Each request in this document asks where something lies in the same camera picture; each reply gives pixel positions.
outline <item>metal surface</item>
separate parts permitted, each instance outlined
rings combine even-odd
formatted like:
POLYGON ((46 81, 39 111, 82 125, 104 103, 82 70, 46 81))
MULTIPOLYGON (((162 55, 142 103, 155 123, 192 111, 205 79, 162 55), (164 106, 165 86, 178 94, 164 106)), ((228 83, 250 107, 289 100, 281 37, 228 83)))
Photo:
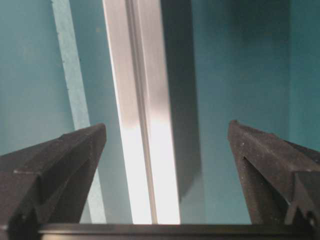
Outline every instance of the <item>metal surface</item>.
POLYGON ((136 224, 180 222, 160 0, 104 0, 136 224))
POLYGON ((44 223, 78 223, 106 142, 103 124, 0 157, 0 239, 44 223))
POLYGON ((320 153, 237 121, 228 139, 252 223, 309 225, 320 237, 320 153))
POLYGON ((41 240, 311 239, 307 232, 284 225, 48 224, 44 225, 39 233, 41 240))

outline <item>textured black surface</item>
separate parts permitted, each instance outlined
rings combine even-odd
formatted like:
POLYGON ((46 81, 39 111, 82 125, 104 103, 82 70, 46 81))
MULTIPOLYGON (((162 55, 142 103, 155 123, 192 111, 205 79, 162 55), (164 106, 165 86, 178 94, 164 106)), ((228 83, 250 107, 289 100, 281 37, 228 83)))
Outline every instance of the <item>textured black surface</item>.
POLYGON ((105 143, 106 128, 97 124, 2 156, 0 239, 32 239, 39 224, 79 222, 105 143))
POLYGON ((292 226, 274 225, 120 225, 47 224, 42 240, 304 240, 310 233, 292 226))
POLYGON ((252 223, 311 225, 319 233, 320 153, 237 121, 228 140, 252 223))

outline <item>teal background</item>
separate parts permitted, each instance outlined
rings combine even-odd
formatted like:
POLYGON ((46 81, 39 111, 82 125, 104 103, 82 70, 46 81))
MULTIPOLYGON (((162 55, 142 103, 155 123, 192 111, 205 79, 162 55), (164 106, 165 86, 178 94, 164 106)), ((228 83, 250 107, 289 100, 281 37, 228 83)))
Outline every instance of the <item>teal background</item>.
MULTIPOLYGON (((98 166, 106 219, 132 223, 102 1, 70 6, 90 123, 107 128, 98 166)), ((74 124, 51 1, 1 1, 0 30, 3 155, 72 132, 74 124)))
POLYGON ((320 1, 290 6, 290 141, 320 151, 320 1))
POLYGON ((0 3, 0 155, 74 130, 51 2, 0 3))
MULTIPOLYGON (((320 151, 320 2, 162 2, 182 222, 249 223, 228 123, 320 151)), ((131 223, 102 1, 70 6, 90 122, 107 126, 99 164, 106 219, 131 223)), ((0 30, 3 155, 74 125, 51 1, 1 1, 0 30)))
POLYGON ((206 222, 249 223, 228 123, 320 150, 320 2, 191 2, 206 222))

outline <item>teal wall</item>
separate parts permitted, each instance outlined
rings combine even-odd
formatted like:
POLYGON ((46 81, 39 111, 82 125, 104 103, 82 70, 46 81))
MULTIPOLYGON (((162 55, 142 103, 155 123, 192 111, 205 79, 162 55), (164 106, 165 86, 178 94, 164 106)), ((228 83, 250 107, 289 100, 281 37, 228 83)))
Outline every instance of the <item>teal wall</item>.
POLYGON ((320 1, 291 1, 290 141, 320 151, 320 1))
POLYGON ((0 155, 74 129, 51 2, 0 3, 0 155))
POLYGON ((132 223, 115 88, 101 0, 70 0, 90 123, 106 125, 99 176, 108 223, 132 223))
MULTIPOLYGON (((98 166, 106 220, 132 223, 102 1, 70 6, 90 123, 107 128, 98 166)), ((74 124, 51 1, 1 1, 0 30, 3 155, 72 132, 74 124)))
POLYGON ((206 222, 249 223, 228 123, 289 137, 288 0, 193 0, 206 222))

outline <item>light blue strip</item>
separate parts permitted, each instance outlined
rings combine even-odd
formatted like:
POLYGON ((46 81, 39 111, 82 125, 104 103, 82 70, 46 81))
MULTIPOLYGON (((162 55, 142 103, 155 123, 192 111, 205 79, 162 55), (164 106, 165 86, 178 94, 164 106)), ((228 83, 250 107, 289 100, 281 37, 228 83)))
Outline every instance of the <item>light blue strip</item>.
MULTIPOLYGON (((82 79, 76 36, 69 0, 53 0, 52 8, 58 34, 64 76, 69 95, 74 128, 90 126, 85 89, 82 79)), ((98 170, 95 172, 88 194, 92 223, 106 223, 98 170)))

